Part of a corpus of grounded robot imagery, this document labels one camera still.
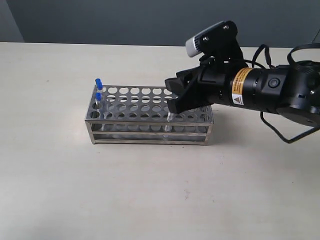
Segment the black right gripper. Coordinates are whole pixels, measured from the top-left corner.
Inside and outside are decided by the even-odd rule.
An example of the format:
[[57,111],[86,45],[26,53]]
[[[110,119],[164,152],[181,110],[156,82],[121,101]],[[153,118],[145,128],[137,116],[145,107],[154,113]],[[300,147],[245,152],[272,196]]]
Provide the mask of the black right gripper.
[[167,100],[171,113],[180,114],[212,104],[231,103],[230,81],[238,70],[248,66],[237,34],[236,24],[225,21],[200,40],[202,57],[198,66],[181,70],[176,77],[164,81],[166,89],[177,96]]

